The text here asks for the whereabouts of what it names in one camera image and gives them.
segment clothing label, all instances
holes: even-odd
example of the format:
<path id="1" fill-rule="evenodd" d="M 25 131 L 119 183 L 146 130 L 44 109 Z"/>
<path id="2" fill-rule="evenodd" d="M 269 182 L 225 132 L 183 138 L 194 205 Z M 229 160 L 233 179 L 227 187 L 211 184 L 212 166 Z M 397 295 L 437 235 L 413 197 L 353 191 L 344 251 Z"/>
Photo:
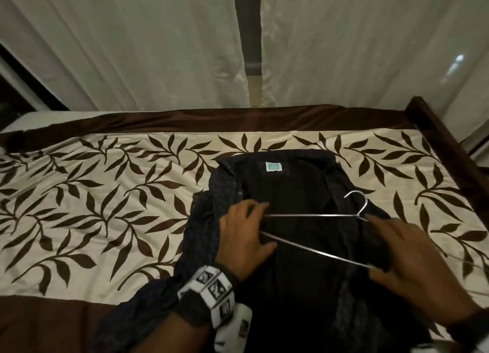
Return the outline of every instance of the clothing label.
<path id="1" fill-rule="evenodd" d="M 266 171 L 282 171 L 282 164 L 279 162 L 267 162 Z"/>

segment sheer curtain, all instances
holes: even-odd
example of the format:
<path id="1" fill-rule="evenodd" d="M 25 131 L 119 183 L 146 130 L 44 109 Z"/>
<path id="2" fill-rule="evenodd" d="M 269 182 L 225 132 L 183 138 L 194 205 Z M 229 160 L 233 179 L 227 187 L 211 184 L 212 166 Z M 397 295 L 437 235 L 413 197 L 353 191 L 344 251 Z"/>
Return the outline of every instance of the sheer curtain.
<path id="1" fill-rule="evenodd" d="M 262 0 L 263 105 L 403 109 L 462 140 L 489 118 L 489 0 Z"/>
<path id="2" fill-rule="evenodd" d="M 234 0 L 0 0 L 0 41 L 74 111 L 248 107 Z"/>

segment metal clothes hanger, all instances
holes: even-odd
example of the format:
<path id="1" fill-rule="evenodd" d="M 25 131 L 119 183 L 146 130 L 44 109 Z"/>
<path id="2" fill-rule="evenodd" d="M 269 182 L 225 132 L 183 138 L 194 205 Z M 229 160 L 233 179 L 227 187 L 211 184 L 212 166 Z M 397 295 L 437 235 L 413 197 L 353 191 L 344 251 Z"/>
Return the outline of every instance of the metal clothes hanger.
<path id="1" fill-rule="evenodd" d="M 364 205 L 362 206 L 362 208 L 358 211 L 358 213 L 356 214 L 265 214 L 264 216 L 267 216 L 267 217 L 270 217 L 270 218 L 280 218 L 280 217 L 310 217 L 310 216 L 341 216 L 341 217 L 345 217 L 345 216 L 354 216 L 354 217 L 357 217 L 358 219 L 360 220 L 363 220 L 363 221 L 366 221 L 368 222 L 368 220 L 366 220 L 365 218 L 362 218 L 360 216 L 360 214 L 362 213 L 362 211 L 367 207 L 368 205 L 368 198 L 367 196 L 362 192 L 362 191 L 351 191 L 351 192 L 348 192 L 344 198 L 348 197 L 349 195 L 351 195 L 352 193 L 357 193 L 357 194 L 361 194 L 363 196 L 363 198 L 365 199 L 365 203 Z M 310 247 L 307 247 L 307 246 L 304 246 L 304 245 L 300 245 L 298 243 L 295 243 L 295 242 L 292 242 L 292 241 L 289 241 L 287 239 L 282 239 L 278 236 L 275 236 L 275 235 L 272 235 L 268 232 L 264 232 L 264 231 L 260 231 L 260 233 L 262 235 L 265 235 L 267 237 L 270 237 L 272 239 L 275 239 L 277 241 L 280 241 L 280 242 L 283 242 L 283 243 L 287 243 L 289 245 L 292 245 L 292 246 L 295 246 L 295 247 L 298 247 L 300 249 L 303 249 L 303 250 L 307 250 L 307 251 L 311 251 L 313 253 L 316 253 L 316 254 L 319 254 L 319 255 L 323 255 L 325 257 L 331 257 L 333 259 L 337 259 L 339 261 L 342 261 L 342 262 L 346 262 L 346 263 L 350 263 L 350 264 L 354 264 L 354 265 L 358 265 L 358 266 L 361 266 L 361 267 L 364 267 L 364 268 L 375 268 L 373 267 L 372 265 L 370 264 L 363 264 L 363 263 L 358 263 L 358 262 L 354 262 L 352 260 L 349 260 L 349 259 L 345 259 L 343 257 L 337 257 L 336 255 L 332 255 L 332 254 L 328 254 L 328 253 L 325 253 L 323 251 L 319 251 L 319 250 L 315 250 L 315 249 L 312 249 Z"/>

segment hanger hook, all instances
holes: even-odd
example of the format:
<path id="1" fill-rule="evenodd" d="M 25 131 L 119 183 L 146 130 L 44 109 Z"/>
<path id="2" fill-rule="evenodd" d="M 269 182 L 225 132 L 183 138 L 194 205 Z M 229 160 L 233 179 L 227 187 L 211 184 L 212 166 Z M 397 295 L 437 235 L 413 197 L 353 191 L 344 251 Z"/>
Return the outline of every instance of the hanger hook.
<path id="1" fill-rule="evenodd" d="M 368 205 L 368 198 L 367 196 L 362 192 L 362 191 L 350 191 L 348 192 L 344 198 L 347 198 L 349 195 L 353 194 L 353 193 L 356 193 L 356 194 L 361 194 L 363 196 L 363 198 L 365 199 L 365 203 L 363 204 L 362 208 L 358 211 L 357 213 L 357 216 L 360 216 L 360 214 L 362 213 L 362 211 L 365 210 L 365 208 L 367 207 Z"/>

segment brown fabric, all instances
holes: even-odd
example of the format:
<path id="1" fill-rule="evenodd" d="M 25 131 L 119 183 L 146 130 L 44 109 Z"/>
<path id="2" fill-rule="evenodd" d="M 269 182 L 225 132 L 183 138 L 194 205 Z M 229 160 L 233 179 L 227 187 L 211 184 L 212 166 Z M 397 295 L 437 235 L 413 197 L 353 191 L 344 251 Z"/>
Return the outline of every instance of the brown fabric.
<path id="1" fill-rule="evenodd" d="M 114 306 L 34 296 L 0 298 L 4 352 L 82 353 L 97 321 Z"/>
<path id="2" fill-rule="evenodd" d="M 477 216 L 489 228 L 489 180 L 467 155 L 442 121 L 421 97 L 413 97 L 404 111 L 430 143 L 442 164 L 459 186 Z"/>
<path id="3" fill-rule="evenodd" d="M 7 152 L 27 152 L 92 133 L 227 132 L 414 129 L 401 111 L 324 104 L 280 108 L 228 108 L 125 112 L 0 134 Z"/>

